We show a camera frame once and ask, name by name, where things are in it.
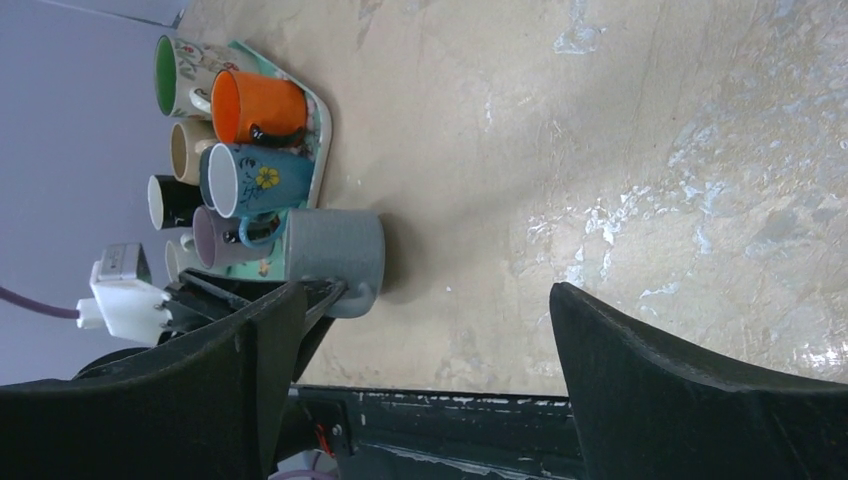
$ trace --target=white mug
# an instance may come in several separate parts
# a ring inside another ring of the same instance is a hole
[[[179,280],[179,274],[187,268],[195,268],[215,275],[227,273],[227,267],[206,268],[200,263],[197,251],[194,249],[194,235],[184,233],[179,242],[168,240],[165,245],[165,266],[168,269],[168,279],[172,282]]]
[[[259,73],[259,62],[234,48],[163,35],[154,57],[159,109],[169,117],[210,120],[212,116],[198,110],[189,96],[194,93],[208,100],[221,70]]]
[[[200,155],[215,146],[215,130],[203,120],[183,120],[171,129],[171,168],[174,178],[189,185],[200,185]]]

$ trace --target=gray mug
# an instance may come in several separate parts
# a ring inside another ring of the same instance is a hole
[[[327,316],[356,318],[371,310],[386,266],[377,212],[292,209],[284,238],[287,280],[338,278],[347,283],[347,292]]]

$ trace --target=floral mug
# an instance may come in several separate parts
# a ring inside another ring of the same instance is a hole
[[[154,81],[159,110],[169,117],[211,120],[192,96],[209,99],[221,71],[259,73],[255,57],[234,48],[163,35],[156,45]]]
[[[224,218],[241,219],[241,243],[264,248],[283,235],[288,209],[308,199],[314,166],[283,150],[219,143],[209,154],[206,182],[215,210]],[[279,225],[257,239],[251,226],[277,215]]]

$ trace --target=yellow flower print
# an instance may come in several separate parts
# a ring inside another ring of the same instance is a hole
[[[256,176],[256,183],[263,190],[273,187],[280,183],[280,173],[276,168],[259,167],[259,175]]]

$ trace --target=orange mug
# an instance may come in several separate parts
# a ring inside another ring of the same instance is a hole
[[[306,98],[289,80],[224,70],[215,77],[211,102],[205,92],[190,93],[192,104],[212,115],[222,143],[290,147],[306,133]]]

